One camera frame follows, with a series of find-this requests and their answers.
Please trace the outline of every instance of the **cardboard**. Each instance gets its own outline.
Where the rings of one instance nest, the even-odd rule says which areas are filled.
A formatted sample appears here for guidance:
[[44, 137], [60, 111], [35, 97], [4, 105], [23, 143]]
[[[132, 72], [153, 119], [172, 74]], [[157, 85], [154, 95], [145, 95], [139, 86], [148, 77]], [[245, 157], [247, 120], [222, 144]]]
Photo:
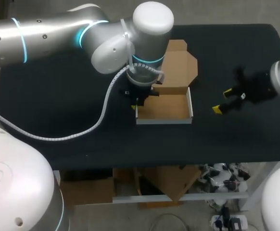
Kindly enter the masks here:
[[198, 61], [187, 51], [184, 40], [170, 40], [161, 70], [165, 73], [162, 85], [153, 87], [160, 94], [186, 94], [188, 86], [198, 76]]
[[189, 85], [198, 75], [198, 62], [187, 52], [184, 40], [170, 40], [162, 64], [165, 80], [154, 84], [159, 97], [151, 96], [136, 106], [137, 124], [191, 124], [193, 118]]
[[138, 171], [174, 202], [177, 202], [201, 175], [198, 167], [193, 165], [146, 167], [139, 168]]
[[[114, 194], [114, 178], [108, 177], [100, 180], [68, 180], [68, 174], [60, 171], [60, 188], [64, 202], [68, 208], [75, 205], [112, 203]], [[86, 172], [77, 175], [87, 178]]]

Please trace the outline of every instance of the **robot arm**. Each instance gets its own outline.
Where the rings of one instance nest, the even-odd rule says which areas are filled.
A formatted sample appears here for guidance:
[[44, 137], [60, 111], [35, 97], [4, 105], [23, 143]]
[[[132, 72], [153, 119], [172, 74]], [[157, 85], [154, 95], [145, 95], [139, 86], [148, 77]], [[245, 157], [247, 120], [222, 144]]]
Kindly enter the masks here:
[[270, 70], [256, 72], [248, 77], [245, 76], [243, 68], [239, 67], [234, 75], [237, 85], [223, 92], [228, 100], [213, 107], [216, 114], [226, 114], [233, 109], [240, 110], [246, 101], [257, 104], [280, 95], [280, 61], [275, 62]]
[[[134, 62], [158, 68], [173, 23], [171, 10], [157, 2], [141, 4], [132, 18], [115, 23], [110, 23], [94, 4], [51, 17], [0, 20], [0, 67], [83, 49], [102, 74], [119, 70], [130, 56]], [[138, 73], [131, 75], [130, 80], [147, 86], [156, 81], [156, 75], [147, 80]]]

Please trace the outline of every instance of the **black table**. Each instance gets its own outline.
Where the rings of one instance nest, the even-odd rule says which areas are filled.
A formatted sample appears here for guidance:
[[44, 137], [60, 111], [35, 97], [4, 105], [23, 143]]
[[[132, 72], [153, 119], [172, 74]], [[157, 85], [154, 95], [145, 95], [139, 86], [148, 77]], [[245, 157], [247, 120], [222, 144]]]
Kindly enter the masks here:
[[[102, 125], [70, 141], [15, 137], [39, 150], [54, 170], [142, 167], [220, 162], [280, 161], [280, 98], [241, 111], [216, 115], [212, 106], [235, 84], [232, 71], [268, 69], [280, 59], [280, 38], [271, 25], [176, 26], [172, 39], [184, 39], [198, 59], [191, 85], [191, 125], [136, 126], [128, 99], [113, 89]], [[13, 65], [0, 71], [0, 114], [22, 129], [61, 137], [91, 127], [99, 118], [114, 75], [100, 75], [80, 51]]]

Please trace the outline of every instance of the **cable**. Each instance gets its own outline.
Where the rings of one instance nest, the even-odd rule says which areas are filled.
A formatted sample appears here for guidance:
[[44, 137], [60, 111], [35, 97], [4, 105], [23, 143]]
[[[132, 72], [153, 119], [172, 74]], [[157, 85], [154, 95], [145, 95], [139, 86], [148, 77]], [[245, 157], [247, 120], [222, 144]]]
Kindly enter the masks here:
[[150, 226], [150, 228], [149, 228], [149, 231], [153, 231], [153, 229], [154, 229], [155, 226], [158, 224], [158, 222], [160, 221], [160, 219], [161, 219], [162, 217], [164, 217], [164, 216], [172, 216], [172, 217], [177, 218], [178, 220], [180, 220], [180, 221], [182, 222], [182, 224], [183, 224], [183, 226], [184, 226], [184, 230], [185, 230], [185, 231], [188, 231], [188, 225], [183, 221], [183, 219], [180, 218], [180, 217], [177, 216], [177, 215], [172, 214], [172, 213], [164, 213], [164, 214], [161, 214], [161, 215], [157, 216], [157, 217], [153, 220], [153, 222], [151, 223], [151, 226]]
[[[159, 71], [159, 70], [156, 70], [154, 68], [151, 68], [150, 66], [147, 66], [145, 64], [135, 63], [134, 66], [145, 68], [145, 69], [147, 69], [150, 72], [153, 72], [153, 73], [158, 74], [158, 75], [162, 75], [162, 77], [165, 76], [162, 71]], [[60, 138], [46, 138], [46, 137], [36, 136], [36, 135], [33, 135], [33, 134], [29, 133], [29, 132], [24, 131], [21, 128], [19, 128], [16, 125], [14, 125], [13, 123], [11, 123], [10, 121], [8, 121], [7, 119], [3, 118], [2, 116], [0, 116], [0, 121], [3, 122], [4, 124], [8, 125], [9, 127], [15, 129], [19, 133], [21, 133], [21, 134], [23, 134], [25, 136], [28, 136], [30, 138], [36, 139], [36, 140], [40, 140], [40, 141], [66, 141], [66, 140], [70, 140], [70, 139], [73, 139], [73, 138], [76, 138], [76, 137], [79, 137], [79, 136], [83, 136], [83, 135], [85, 135], [85, 134], [87, 134], [89, 132], [92, 132], [94, 129], [96, 129], [102, 123], [102, 120], [103, 120], [103, 118], [105, 116], [105, 112], [106, 112], [106, 108], [107, 108], [107, 104], [108, 104], [108, 100], [109, 100], [109, 96], [110, 96], [110, 92], [112, 90], [112, 87], [114, 86], [115, 82], [122, 76], [122, 74], [127, 69], [129, 69], [129, 65], [123, 67], [115, 75], [115, 77], [112, 79], [112, 81], [111, 81], [111, 83], [110, 83], [110, 85], [108, 87], [108, 90], [106, 92], [106, 96], [105, 96], [105, 99], [104, 99], [104, 102], [103, 102], [102, 113], [101, 113], [100, 118], [98, 119], [96, 124], [94, 124], [92, 127], [90, 127], [89, 129], [87, 129], [87, 130], [85, 130], [83, 132], [76, 133], [76, 134], [69, 135], [69, 136], [65, 136], [65, 137], [60, 137]]]
[[252, 227], [254, 227], [257, 231], [260, 231], [260, 229], [259, 229], [257, 226], [255, 226], [254, 224], [252, 224], [252, 223], [249, 223], [249, 222], [248, 222], [248, 226], [252, 226]]

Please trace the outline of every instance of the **gray floor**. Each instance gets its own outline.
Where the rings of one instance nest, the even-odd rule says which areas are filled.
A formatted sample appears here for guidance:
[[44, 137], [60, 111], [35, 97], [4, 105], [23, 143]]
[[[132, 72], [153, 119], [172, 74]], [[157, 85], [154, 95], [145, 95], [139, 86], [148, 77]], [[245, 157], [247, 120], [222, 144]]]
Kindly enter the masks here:
[[[213, 210], [204, 201], [194, 201], [180, 207], [157, 209], [138, 209], [136, 204], [77, 206], [71, 219], [71, 231], [149, 231], [153, 220], [164, 213], [179, 216], [189, 231], [212, 230], [209, 221]], [[259, 231], [264, 231], [259, 205], [243, 214]], [[152, 231], [184, 231], [184, 226], [173, 217], [164, 217]], [[250, 226], [249, 231], [256, 229]]]
[[[128, 17], [145, 0], [15, 0], [10, 15], [26, 17], [62, 12], [84, 3], [98, 4], [118, 20]], [[280, 35], [280, 0], [160, 0], [171, 8], [175, 24], [272, 24]], [[146, 231], [153, 219], [162, 213], [174, 213], [190, 226], [190, 231], [209, 231], [212, 209], [203, 201], [187, 202], [181, 207], [139, 210], [137, 205], [77, 206], [72, 215], [71, 231]], [[248, 220], [263, 231], [259, 205], [245, 213]], [[174, 219], [163, 219], [155, 230], [182, 231]]]

